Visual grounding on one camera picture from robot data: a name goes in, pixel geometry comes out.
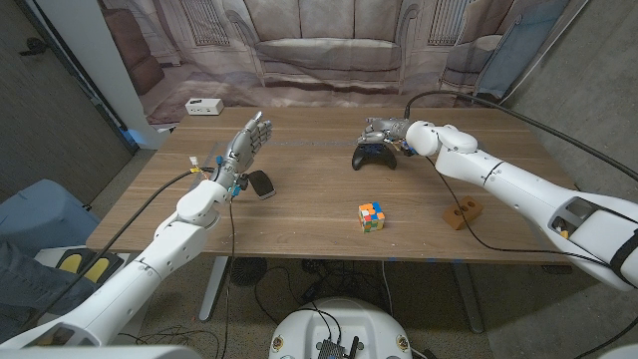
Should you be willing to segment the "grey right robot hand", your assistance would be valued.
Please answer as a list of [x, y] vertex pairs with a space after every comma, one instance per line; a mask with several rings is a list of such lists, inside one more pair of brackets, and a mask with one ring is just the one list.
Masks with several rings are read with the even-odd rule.
[[408, 150], [406, 142], [411, 120], [400, 118], [367, 118], [367, 127], [357, 139], [358, 145], [392, 144], [397, 149]]

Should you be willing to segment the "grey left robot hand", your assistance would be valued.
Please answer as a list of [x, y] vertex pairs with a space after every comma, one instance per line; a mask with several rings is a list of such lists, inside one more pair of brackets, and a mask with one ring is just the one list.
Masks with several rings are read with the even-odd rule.
[[259, 150], [272, 136], [272, 124], [257, 112], [228, 144], [213, 180], [229, 189], [254, 162]]

